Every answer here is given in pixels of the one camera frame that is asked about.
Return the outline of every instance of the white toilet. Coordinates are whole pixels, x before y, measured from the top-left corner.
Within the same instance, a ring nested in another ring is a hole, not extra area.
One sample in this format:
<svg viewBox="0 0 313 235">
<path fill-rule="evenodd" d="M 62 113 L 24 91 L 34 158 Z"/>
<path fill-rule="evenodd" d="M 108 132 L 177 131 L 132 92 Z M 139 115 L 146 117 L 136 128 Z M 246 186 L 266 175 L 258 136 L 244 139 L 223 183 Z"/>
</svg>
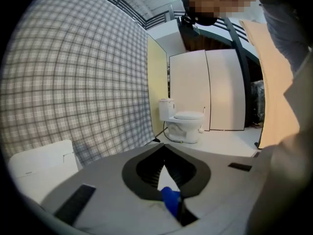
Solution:
<svg viewBox="0 0 313 235">
<path fill-rule="evenodd" d="M 171 98 L 159 100 L 161 121 L 165 121 L 169 130 L 169 139 L 185 143 L 197 143 L 200 137 L 198 129 L 203 124 L 204 114 L 200 112 L 177 112 L 175 101 Z"/>
</svg>

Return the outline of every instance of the toilet seat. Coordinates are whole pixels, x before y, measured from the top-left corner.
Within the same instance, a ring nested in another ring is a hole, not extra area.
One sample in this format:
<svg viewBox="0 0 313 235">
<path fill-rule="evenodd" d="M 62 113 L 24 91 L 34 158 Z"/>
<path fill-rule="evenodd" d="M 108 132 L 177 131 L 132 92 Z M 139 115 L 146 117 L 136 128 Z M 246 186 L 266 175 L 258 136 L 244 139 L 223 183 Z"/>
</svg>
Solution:
<svg viewBox="0 0 313 235">
<path fill-rule="evenodd" d="M 177 112 L 174 116 L 176 119 L 197 120 L 203 118 L 200 112 Z"/>
</svg>

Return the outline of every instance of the checkered curtain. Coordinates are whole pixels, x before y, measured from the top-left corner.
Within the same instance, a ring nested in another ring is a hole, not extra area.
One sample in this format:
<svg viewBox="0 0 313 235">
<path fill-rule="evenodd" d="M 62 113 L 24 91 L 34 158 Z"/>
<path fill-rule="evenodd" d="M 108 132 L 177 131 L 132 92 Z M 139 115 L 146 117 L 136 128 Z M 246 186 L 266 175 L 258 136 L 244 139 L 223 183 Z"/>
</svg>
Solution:
<svg viewBox="0 0 313 235">
<path fill-rule="evenodd" d="M 7 157 L 72 140 L 80 162 L 154 138 L 147 33 L 106 0 L 35 0 L 1 68 Z"/>
</svg>

